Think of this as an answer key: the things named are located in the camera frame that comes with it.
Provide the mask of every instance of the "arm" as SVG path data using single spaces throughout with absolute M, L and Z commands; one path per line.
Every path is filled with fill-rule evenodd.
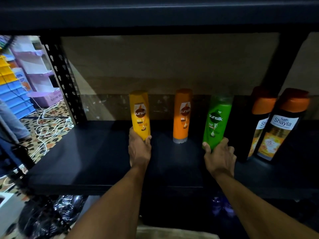
M 152 137 L 144 142 L 133 128 L 129 137 L 131 169 L 77 221 L 67 239 L 135 238 Z
M 233 178 L 236 156 L 224 138 L 211 153 L 203 143 L 207 170 L 216 179 L 250 238 L 319 238 L 319 234 L 270 205 Z

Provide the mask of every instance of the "yellow shampoo bottle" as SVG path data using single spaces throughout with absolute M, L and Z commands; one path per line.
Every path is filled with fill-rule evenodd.
M 151 134 L 148 95 L 146 91 L 130 93 L 130 108 L 134 131 L 145 140 Z
M 187 141 L 191 100 L 191 89 L 180 89 L 176 91 L 173 127 L 173 142 L 175 143 L 183 143 Z

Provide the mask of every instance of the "shelf board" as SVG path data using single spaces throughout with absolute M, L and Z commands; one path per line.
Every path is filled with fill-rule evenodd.
M 204 165 L 203 127 L 195 127 L 203 122 L 192 124 L 188 141 L 175 144 L 173 121 L 151 121 L 152 158 L 144 195 L 206 196 L 218 190 Z M 75 126 L 27 173 L 29 186 L 38 194 L 103 194 L 130 168 L 131 125 L 130 121 L 88 121 Z M 309 140 L 303 131 L 290 137 L 296 142 Z M 319 192 L 305 159 L 286 144 L 274 164 L 258 158 L 237 162 L 235 178 L 263 198 L 300 199 Z
M 203 27 L 194 33 L 260 32 L 258 25 L 265 32 L 285 25 L 316 31 L 319 23 L 318 0 L 3 0 L 0 11 L 0 31 L 20 35 L 87 35 L 85 28 L 90 35 L 96 28 L 108 28 L 99 35 L 192 33 L 194 26 Z

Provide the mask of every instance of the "beige wall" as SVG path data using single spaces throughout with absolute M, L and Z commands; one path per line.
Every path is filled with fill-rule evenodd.
M 129 120 L 127 94 L 136 89 L 148 91 L 152 119 L 170 119 L 179 88 L 193 89 L 204 113 L 211 94 L 249 95 L 265 75 L 278 34 L 64 37 L 62 43 L 89 120 Z M 285 87 L 319 95 L 318 44 L 311 34 Z

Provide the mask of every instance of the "jeans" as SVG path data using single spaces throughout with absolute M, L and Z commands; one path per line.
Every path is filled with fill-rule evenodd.
M 0 100 L 0 123 L 11 136 L 10 140 L 14 140 L 16 143 L 19 142 L 19 139 L 30 135 L 28 129 L 18 120 L 7 104 L 2 100 Z M 5 140 L 7 139 L 6 134 L 3 134 L 3 132 L 1 132 L 0 136 Z

